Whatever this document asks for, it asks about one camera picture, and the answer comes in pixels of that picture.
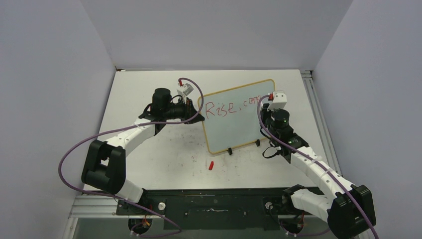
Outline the yellow-framed whiteboard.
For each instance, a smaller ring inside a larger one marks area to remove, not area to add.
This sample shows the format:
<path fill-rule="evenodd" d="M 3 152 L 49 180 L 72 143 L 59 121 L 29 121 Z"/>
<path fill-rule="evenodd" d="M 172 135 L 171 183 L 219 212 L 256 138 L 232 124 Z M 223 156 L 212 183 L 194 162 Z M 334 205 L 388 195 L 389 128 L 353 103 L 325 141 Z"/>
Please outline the yellow-framed whiteboard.
<path fill-rule="evenodd" d="M 263 140 L 257 107 L 262 96 L 275 91 L 272 79 L 262 80 L 210 94 L 198 99 L 204 103 L 201 115 L 209 153 L 218 154 Z"/>

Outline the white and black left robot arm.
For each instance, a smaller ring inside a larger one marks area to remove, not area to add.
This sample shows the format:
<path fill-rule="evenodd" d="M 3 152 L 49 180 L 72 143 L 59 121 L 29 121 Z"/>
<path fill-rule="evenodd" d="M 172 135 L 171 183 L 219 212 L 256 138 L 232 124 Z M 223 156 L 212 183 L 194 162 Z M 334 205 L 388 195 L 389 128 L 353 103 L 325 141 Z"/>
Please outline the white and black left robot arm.
<path fill-rule="evenodd" d="M 126 158 L 145 140 L 157 135 L 169 120 L 180 120 L 184 124 L 204 121 L 188 98 L 193 87 L 184 84 L 178 87 L 176 98 L 170 90 L 157 88 L 152 102 L 134 122 L 134 128 L 126 129 L 105 141 L 94 140 L 89 146 L 81 180 L 104 192 L 129 201 L 135 214 L 148 209 L 148 200 L 142 197 L 144 189 L 126 177 Z"/>

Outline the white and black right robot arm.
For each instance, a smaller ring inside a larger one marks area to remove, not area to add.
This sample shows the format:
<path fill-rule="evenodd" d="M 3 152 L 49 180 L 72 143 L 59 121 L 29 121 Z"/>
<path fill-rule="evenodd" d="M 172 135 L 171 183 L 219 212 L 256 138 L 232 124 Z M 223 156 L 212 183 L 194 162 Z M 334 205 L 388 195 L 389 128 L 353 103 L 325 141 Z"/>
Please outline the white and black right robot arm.
<path fill-rule="evenodd" d="M 317 155 L 289 124 L 290 114 L 283 103 L 260 103 L 258 119 L 263 134 L 277 149 L 276 156 L 302 171 L 323 193 L 319 196 L 302 186 L 287 191 L 281 200 L 287 213 L 308 212 L 328 224 L 338 239 L 351 239 L 375 230 L 376 216 L 371 191 L 343 178 Z"/>

